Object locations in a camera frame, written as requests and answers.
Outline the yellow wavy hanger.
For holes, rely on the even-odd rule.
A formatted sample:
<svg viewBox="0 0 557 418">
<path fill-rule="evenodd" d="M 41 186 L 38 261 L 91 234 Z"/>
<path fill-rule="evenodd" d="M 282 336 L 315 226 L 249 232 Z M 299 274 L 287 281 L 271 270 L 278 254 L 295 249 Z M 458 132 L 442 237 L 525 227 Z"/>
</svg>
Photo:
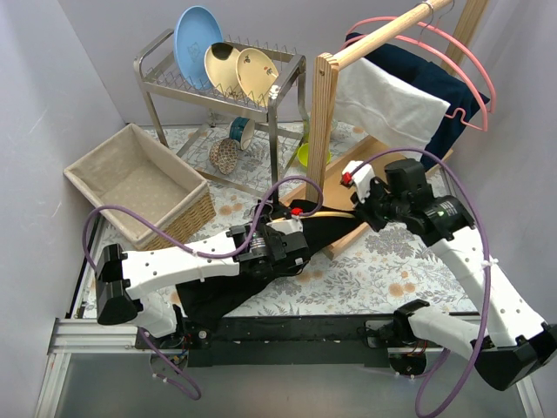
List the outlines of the yellow wavy hanger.
<svg viewBox="0 0 557 418">
<path fill-rule="evenodd" d="M 313 215 L 308 216 L 308 218 L 342 218 L 342 219 L 354 219 L 355 216 L 352 213 L 347 212 L 335 212 L 335 211 L 320 211 Z"/>
</svg>

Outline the patterned red bowl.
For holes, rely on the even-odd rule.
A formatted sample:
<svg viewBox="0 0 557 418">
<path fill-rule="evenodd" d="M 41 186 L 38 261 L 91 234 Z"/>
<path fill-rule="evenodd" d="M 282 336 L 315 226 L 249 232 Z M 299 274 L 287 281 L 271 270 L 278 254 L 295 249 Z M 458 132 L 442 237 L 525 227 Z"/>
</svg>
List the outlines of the patterned red bowl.
<svg viewBox="0 0 557 418">
<path fill-rule="evenodd" d="M 238 148 L 236 142 L 231 138 L 217 141 L 209 151 L 211 164 L 222 174 L 228 175 L 233 172 L 238 163 Z"/>
</svg>

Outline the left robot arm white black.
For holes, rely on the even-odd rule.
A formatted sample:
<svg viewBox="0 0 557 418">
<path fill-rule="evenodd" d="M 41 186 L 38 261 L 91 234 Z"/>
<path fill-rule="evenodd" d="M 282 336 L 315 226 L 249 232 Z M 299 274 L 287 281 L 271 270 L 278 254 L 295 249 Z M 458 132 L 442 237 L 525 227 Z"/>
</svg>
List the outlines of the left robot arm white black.
<svg viewBox="0 0 557 418">
<path fill-rule="evenodd" d="M 249 229 L 248 225 L 233 226 L 197 241 L 192 253 L 177 246 L 129 252 L 120 245 L 106 246 L 96 272 L 97 323 L 132 324 L 146 329 L 164 347 L 178 347 L 184 341 L 185 327 L 160 289 L 219 278 L 259 284 L 293 275 L 309 261 L 301 219 L 259 224 L 247 248 L 232 255 Z"/>
</svg>

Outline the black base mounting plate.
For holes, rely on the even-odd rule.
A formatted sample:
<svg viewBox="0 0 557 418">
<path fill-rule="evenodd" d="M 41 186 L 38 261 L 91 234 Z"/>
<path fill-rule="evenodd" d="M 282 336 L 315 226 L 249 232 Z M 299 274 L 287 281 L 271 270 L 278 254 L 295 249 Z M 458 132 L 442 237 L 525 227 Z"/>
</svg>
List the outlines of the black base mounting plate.
<svg viewBox="0 0 557 418">
<path fill-rule="evenodd" d="M 137 348 L 185 350 L 190 367 L 361 364 L 387 367 L 390 353 L 423 356 L 432 342 L 395 333 L 390 314 L 224 317 L 211 330 L 184 319 L 165 337 L 138 333 Z"/>
</svg>

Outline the floral table mat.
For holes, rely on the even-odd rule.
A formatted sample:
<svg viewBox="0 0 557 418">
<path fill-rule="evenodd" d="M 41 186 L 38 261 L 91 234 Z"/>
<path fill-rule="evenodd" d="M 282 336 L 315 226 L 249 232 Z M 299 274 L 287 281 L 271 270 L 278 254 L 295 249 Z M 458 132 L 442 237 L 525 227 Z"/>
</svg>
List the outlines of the floral table mat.
<svg viewBox="0 0 557 418">
<path fill-rule="evenodd" d="M 357 145 L 366 134 L 360 127 L 333 122 L 330 141 L 332 160 Z M 177 152 L 191 141 L 184 160 L 194 168 L 220 175 L 210 163 L 211 146 L 225 138 L 227 128 L 218 125 L 192 140 L 197 126 L 164 128 L 170 148 Z M 250 147 L 238 153 L 235 170 L 228 176 L 265 192 L 271 184 L 267 134 L 256 131 Z M 245 192 L 210 182 L 216 217 L 190 241 L 210 237 L 250 220 L 256 199 Z M 473 303 L 447 267 L 404 225 L 390 224 L 380 233 L 369 228 L 343 253 L 329 260 L 317 253 L 298 276 L 274 280 L 267 288 L 243 302 L 227 316 L 389 314 L 405 303 L 422 299 L 448 312 L 475 312 Z"/>
</svg>

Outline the black cloth garment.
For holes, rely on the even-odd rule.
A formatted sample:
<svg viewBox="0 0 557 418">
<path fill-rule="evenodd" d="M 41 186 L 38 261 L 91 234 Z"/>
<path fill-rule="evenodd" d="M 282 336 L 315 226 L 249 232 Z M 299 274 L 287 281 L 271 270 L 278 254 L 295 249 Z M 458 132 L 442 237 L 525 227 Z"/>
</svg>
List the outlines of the black cloth garment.
<svg viewBox="0 0 557 418">
<path fill-rule="evenodd" d="M 348 217 L 314 216 L 302 219 L 308 254 L 313 256 L 326 246 L 345 237 L 362 224 L 360 219 L 348 212 Z M 264 278 L 246 273 L 237 276 L 217 276 L 202 282 L 195 280 L 176 285 L 177 294 L 186 317 L 212 331 L 226 314 L 242 305 L 252 296 L 264 291 L 277 279 L 297 276 L 302 266 L 281 270 Z"/>
</svg>

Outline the cream floral plate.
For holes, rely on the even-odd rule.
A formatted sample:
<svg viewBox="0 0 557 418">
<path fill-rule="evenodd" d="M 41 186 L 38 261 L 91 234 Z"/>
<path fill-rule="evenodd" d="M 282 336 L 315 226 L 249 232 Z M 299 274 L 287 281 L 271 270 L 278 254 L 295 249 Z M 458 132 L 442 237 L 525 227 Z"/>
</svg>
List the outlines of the cream floral plate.
<svg viewBox="0 0 557 418">
<path fill-rule="evenodd" d="M 279 75 L 273 61 L 259 49 L 246 48 L 239 53 L 236 74 L 243 93 L 256 106 L 266 108 L 270 89 Z"/>
</svg>

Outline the steel dish rack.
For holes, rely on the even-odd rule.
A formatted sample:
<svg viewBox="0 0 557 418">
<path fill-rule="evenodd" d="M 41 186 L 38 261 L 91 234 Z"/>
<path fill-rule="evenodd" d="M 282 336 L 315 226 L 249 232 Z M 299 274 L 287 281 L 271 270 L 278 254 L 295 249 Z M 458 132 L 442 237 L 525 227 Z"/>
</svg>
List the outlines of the steel dish rack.
<svg viewBox="0 0 557 418">
<path fill-rule="evenodd" d="M 271 181 L 276 182 L 286 174 L 296 158 L 296 151 L 292 152 L 290 159 L 281 165 L 279 163 L 279 140 L 290 139 L 300 147 L 307 142 L 309 137 L 309 117 L 305 108 L 305 79 L 307 62 L 305 56 L 290 52 L 286 48 L 271 49 L 268 46 L 255 44 L 254 48 L 266 54 L 275 62 L 280 63 L 278 80 L 271 86 L 271 98 L 267 106 L 260 101 L 252 102 L 248 98 L 228 98 L 222 91 L 202 82 L 198 88 L 191 78 L 185 78 L 179 73 L 174 55 L 169 53 L 158 64 L 148 71 L 142 70 L 143 61 L 150 56 L 174 33 L 173 29 L 163 31 L 159 36 L 145 46 L 134 58 L 133 68 L 135 78 L 142 93 L 147 111 L 151 117 L 152 126 L 157 133 L 158 140 L 163 145 L 168 145 L 164 128 L 152 95 L 175 99 L 191 105 L 200 105 L 207 110 L 206 121 L 194 132 L 178 150 L 178 156 L 184 156 L 202 133 L 217 124 L 217 119 L 224 116 L 244 117 L 255 122 L 255 129 L 267 134 L 270 150 Z M 292 87 L 297 88 L 297 107 L 302 118 L 304 130 L 300 133 L 288 131 L 279 127 L 278 108 L 286 94 Z"/>
</svg>

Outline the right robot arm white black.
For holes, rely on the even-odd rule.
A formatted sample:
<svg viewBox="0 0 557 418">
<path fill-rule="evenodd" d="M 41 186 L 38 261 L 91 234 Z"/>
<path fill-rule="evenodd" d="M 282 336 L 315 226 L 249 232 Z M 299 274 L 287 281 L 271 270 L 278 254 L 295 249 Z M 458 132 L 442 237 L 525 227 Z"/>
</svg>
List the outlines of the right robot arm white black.
<svg viewBox="0 0 557 418">
<path fill-rule="evenodd" d="M 478 227 L 454 196 L 436 198 L 422 164 L 401 159 L 376 177 L 370 165 L 350 162 L 342 184 L 358 218 L 378 232 L 389 222 L 406 225 L 452 272 L 467 297 L 486 317 L 484 330 L 447 315 L 424 300 L 398 308 L 388 326 L 404 346 L 429 340 L 469 360 L 492 388 L 503 391 L 546 365 L 556 355 L 556 326 L 548 324 L 520 296 L 495 259 L 485 260 Z"/>
</svg>

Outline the teal cup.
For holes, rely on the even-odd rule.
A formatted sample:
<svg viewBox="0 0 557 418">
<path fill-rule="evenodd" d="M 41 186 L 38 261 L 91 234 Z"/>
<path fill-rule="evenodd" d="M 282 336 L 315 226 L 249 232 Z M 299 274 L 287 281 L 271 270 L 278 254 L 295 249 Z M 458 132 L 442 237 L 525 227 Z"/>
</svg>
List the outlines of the teal cup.
<svg viewBox="0 0 557 418">
<path fill-rule="evenodd" d="M 229 126 L 229 138 L 238 149 L 245 151 L 251 144 L 255 132 L 255 122 L 249 118 L 236 117 Z"/>
</svg>

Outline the wooden clothes rack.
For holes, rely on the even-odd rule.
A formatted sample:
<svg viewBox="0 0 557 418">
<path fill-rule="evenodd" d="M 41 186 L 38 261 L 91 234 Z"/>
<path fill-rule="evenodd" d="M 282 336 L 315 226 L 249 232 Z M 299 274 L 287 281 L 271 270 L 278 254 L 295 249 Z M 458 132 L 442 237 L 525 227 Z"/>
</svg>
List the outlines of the wooden clothes rack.
<svg viewBox="0 0 557 418">
<path fill-rule="evenodd" d="M 447 66 L 451 67 L 453 72 L 459 75 L 474 95 L 482 115 L 482 126 L 480 129 L 482 131 L 487 130 L 487 114 L 489 113 L 487 110 L 490 104 L 483 102 L 478 89 L 460 68 L 463 57 L 466 57 L 464 53 L 452 44 L 447 48 L 446 53 L 441 53 L 419 40 L 403 35 L 405 30 L 417 25 L 417 22 L 421 21 L 422 18 L 432 16 L 435 11 L 442 9 L 448 4 L 448 1 L 425 1 L 420 3 L 405 14 L 396 17 L 395 20 L 386 22 L 384 26 L 374 32 L 349 40 L 348 45 L 344 46 L 336 54 L 332 55 L 324 52 L 315 58 L 307 177 L 316 181 L 322 189 L 331 189 L 336 197 L 345 196 L 346 194 L 340 190 L 340 186 L 332 181 L 334 174 L 340 174 L 341 165 L 348 163 L 352 158 L 358 157 L 364 151 L 384 151 L 386 149 L 376 138 L 368 136 L 341 157 L 333 160 L 333 162 L 329 163 L 327 161 L 339 72 L 393 38 L 398 38 L 410 44 L 416 44 L 440 57 Z M 468 47 L 487 5 L 487 1 L 466 2 L 452 36 Z"/>
</svg>

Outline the blue plate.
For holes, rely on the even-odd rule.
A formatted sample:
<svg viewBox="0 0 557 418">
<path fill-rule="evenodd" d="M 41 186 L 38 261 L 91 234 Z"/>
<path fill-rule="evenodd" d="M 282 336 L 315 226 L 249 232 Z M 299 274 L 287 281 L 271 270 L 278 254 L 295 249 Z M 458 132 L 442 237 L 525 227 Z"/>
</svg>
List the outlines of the blue plate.
<svg viewBox="0 0 557 418">
<path fill-rule="evenodd" d="M 173 55 L 183 80 L 205 91 L 211 83 L 205 70 L 205 53 L 223 41 L 216 18 L 202 6 L 192 6 L 179 18 L 173 32 Z"/>
</svg>

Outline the wicker laundry basket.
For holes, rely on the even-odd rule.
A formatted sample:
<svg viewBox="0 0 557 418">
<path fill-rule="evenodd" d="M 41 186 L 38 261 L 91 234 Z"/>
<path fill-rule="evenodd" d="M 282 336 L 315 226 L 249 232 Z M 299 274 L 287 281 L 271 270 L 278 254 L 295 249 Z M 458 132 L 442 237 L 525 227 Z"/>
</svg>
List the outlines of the wicker laundry basket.
<svg viewBox="0 0 557 418">
<path fill-rule="evenodd" d="M 183 243 L 216 215 L 208 181 L 129 124 L 64 169 L 95 207 L 123 206 Z"/>
</svg>

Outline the cream plate dark spot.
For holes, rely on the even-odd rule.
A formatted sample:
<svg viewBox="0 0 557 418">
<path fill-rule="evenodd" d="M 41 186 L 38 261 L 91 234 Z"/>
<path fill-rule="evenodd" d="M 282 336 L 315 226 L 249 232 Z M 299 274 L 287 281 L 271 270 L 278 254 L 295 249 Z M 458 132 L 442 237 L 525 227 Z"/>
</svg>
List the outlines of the cream plate dark spot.
<svg viewBox="0 0 557 418">
<path fill-rule="evenodd" d="M 214 89 L 225 98 L 242 98 L 236 65 L 240 51 L 227 43 L 212 44 L 205 52 L 205 72 Z"/>
</svg>

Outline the white cloth garment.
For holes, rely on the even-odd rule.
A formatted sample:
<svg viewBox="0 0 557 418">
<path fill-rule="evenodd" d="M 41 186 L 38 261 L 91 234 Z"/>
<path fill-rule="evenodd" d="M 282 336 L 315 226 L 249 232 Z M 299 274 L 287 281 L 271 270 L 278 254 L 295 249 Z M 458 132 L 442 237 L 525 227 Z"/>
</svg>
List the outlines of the white cloth garment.
<svg viewBox="0 0 557 418">
<path fill-rule="evenodd" d="M 365 58 L 339 72 L 333 117 L 358 126 L 390 148 L 425 149 L 450 104 Z"/>
</svg>

